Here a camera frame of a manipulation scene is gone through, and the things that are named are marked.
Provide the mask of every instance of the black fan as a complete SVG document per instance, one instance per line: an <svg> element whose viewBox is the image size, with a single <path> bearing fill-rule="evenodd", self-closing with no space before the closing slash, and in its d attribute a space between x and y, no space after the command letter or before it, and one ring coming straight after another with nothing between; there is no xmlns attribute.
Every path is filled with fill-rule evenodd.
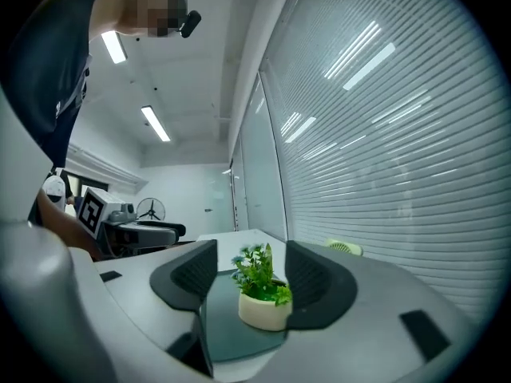
<svg viewBox="0 0 511 383"><path fill-rule="evenodd" d="M163 220L165 219L165 207L161 201L148 197L139 202L137 206L137 218L145 217L150 220Z"/></svg>

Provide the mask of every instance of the white ceiling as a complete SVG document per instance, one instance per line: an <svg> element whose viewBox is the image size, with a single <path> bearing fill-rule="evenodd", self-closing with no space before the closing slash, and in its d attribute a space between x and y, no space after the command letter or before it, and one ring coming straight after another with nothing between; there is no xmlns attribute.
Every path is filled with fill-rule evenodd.
<svg viewBox="0 0 511 383"><path fill-rule="evenodd" d="M172 138L217 144L227 139L232 95L244 39L257 0L188 0L201 23L188 39L121 36L128 60L113 64L105 44L90 44L93 62L82 112L109 113L117 127L146 150L162 145L145 126L151 105Z"/></svg>

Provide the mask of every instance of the flower pot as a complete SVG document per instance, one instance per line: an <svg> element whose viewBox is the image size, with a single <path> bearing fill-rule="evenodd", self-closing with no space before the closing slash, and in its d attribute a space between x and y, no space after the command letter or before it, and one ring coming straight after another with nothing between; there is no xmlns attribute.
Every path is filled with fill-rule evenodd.
<svg viewBox="0 0 511 383"><path fill-rule="evenodd" d="M275 306L273 301L260 301L240 294L238 315L246 324L262 330L278 331L286 329L287 317L293 309L292 303Z"/></svg>

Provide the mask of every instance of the blue flower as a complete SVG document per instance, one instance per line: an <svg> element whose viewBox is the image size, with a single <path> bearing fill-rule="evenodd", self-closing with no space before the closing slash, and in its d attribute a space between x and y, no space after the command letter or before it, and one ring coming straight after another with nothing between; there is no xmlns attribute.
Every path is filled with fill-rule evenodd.
<svg viewBox="0 0 511 383"><path fill-rule="evenodd" d="M234 265L236 265L237 263L242 263L243 261L245 260L244 257L240 256L240 255L237 255L236 257L234 257L232 260L231 260L231 263L233 263Z"/></svg>

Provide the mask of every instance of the neck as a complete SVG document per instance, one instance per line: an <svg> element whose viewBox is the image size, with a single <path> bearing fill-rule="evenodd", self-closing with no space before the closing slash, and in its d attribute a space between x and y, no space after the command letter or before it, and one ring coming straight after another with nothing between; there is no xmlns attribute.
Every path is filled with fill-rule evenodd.
<svg viewBox="0 0 511 383"><path fill-rule="evenodd" d="M95 0L89 22L89 41L115 30L121 18L124 0Z"/></svg>

